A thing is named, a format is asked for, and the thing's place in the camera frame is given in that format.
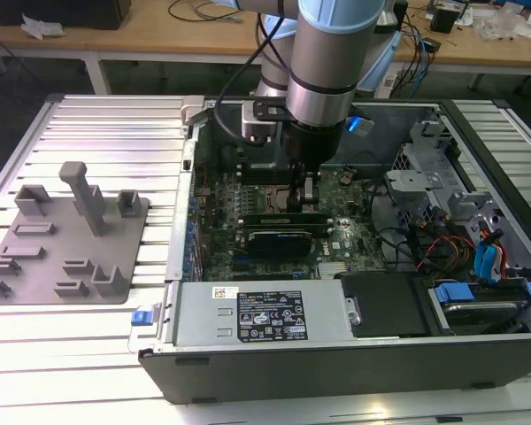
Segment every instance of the sticker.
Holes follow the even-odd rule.
[[[235,299],[238,294],[237,286],[213,286],[212,297],[218,299],[231,298]]]
[[[238,339],[243,343],[309,339],[300,290],[239,292],[237,298]]]

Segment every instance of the red wire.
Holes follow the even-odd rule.
[[[431,244],[431,246],[428,247],[428,250],[427,252],[425,253],[425,256],[424,258],[428,257],[429,254],[433,251],[433,249],[436,247],[436,245],[442,241],[442,240],[450,240],[450,239],[457,239],[459,241],[463,241],[463,242],[466,242],[468,243],[468,245],[472,248],[472,249],[476,249],[474,247],[474,244],[472,242],[470,242],[468,239],[466,239],[465,237],[460,237],[460,236],[441,236],[441,237],[438,237],[436,238],[433,243]],[[417,265],[417,270],[419,270],[421,267],[423,266],[423,261],[421,260],[421,262]]]

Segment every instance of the white paper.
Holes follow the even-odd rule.
[[[37,38],[38,40],[43,40],[44,35],[51,37],[61,37],[65,35],[63,31],[63,26],[55,22],[42,22],[40,20],[35,20],[28,18],[26,15],[22,14],[24,18],[24,23],[21,24],[21,29],[26,31],[28,34]]]

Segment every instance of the aluminum extrusion table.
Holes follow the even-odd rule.
[[[138,189],[151,201],[124,305],[0,306],[0,423],[531,424],[531,375],[493,390],[171,406],[128,352],[131,312],[159,302],[183,136],[181,97],[66,97],[47,103],[0,173],[0,241],[22,184],[69,196],[60,165],[83,160],[90,184]],[[458,107],[531,202],[531,132],[491,102]],[[472,174],[472,166],[463,160]],[[480,186],[480,177],[471,177]],[[153,328],[139,328],[149,338]]]

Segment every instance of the bolt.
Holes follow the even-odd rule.
[[[356,312],[348,312],[348,319],[350,320],[350,325],[357,326],[361,323],[360,315]]]

